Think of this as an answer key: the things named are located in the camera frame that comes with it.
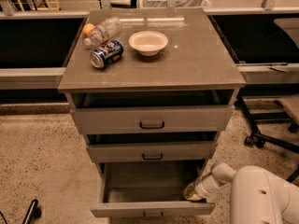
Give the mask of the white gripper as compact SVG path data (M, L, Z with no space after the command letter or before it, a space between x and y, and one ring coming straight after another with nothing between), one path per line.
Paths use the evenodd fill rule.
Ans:
M212 174L208 174L190 183L183 196L188 201L197 202L210 196L219 187L220 182Z

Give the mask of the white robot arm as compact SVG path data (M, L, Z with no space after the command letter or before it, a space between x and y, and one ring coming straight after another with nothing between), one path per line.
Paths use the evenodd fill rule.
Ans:
M299 188L258 166L234 170L225 162L196 178L184 190L188 201L207 198L230 184L231 224L299 224Z

